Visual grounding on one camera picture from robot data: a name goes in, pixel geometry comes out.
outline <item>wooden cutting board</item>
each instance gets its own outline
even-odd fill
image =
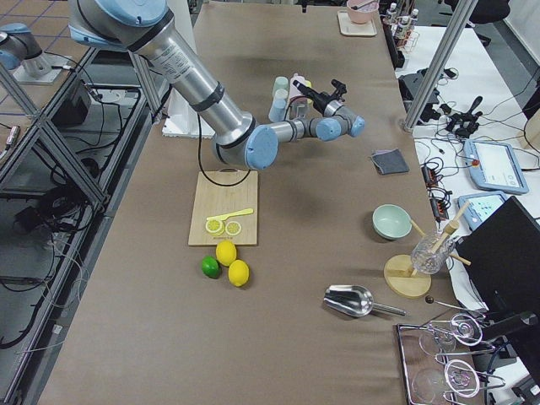
[[[213,181],[232,184],[246,175],[245,171],[207,171]],[[197,190],[193,202],[192,224],[189,230],[189,246],[217,245],[222,240],[230,240],[236,245],[257,244],[257,202],[258,202],[258,173],[252,171],[247,178],[237,186],[217,186],[208,181],[203,173],[197,178]],[[238,235],[230,236],[226,232],[221,235],[211,235],[206,229],[206,218],[253,208],[249,215],[235,216],[224,221],[238,222],[242,229]]]

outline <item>pink bowl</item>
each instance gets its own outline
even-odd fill
[[[365,24],[369,22],[373,18],[373,15],[379,9],[378,2],[367,4],[366,6],[359,8],[358,10],[353,10],[351,8],[363,2],[365,2],[365,0],[348,0],[347,1],[348,17],[351,19],[352,22],[356,24]]]

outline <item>blue joint cap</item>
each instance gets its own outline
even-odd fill
[[[364,131],[364,127],[365,127],[364,118],[362,118],[361,116],[357,116],[353,122],[353,126],[351,127],[351,131],[349,135],[353,138],[358,137],[362,133],[362,131]]]
[[[12,53],[6,51],[0,51],[0,63],[7,70],[13,70],[20,66],[20,60]]]
[[[27,34],[30,32],[30,29],[23,23],[11,23],[0,27],[0,31],[7,34]]]
[[[113,42],[105,40],[100,36],[92,34],[88,31],[80,30],[69,25],[69,31],[71,38],[75,42],[86,46],[93,46],[94,48],[105,49],[107,51],[125,51],[126,48],[120,42]]]
[[[315,132],[321,141],[333,141],[341,135],[341,125],[333,118],[323,118],[317,124]]]
[[[150,27],[169,9],[166,0],[95,0],[116,21],[131,27]]]
[[[266,169],[278,156],[278,135],[266,125],[256,127],[246,141],[246,165],[253,170]]]

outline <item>round wooden base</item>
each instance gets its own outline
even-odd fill
[[[431,276],[420,272],[411,275],[412,267],[409,255],[394,256],[385,264],[385,280],[395,293],[407,298],[419,298],[429,291]]]

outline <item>black monitor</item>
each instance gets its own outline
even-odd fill
[[[495,321],[531,311],[540,316],[540,225],[515,197],[458,243],[467,273]],[[540,384],[540,325],[506,335]]]

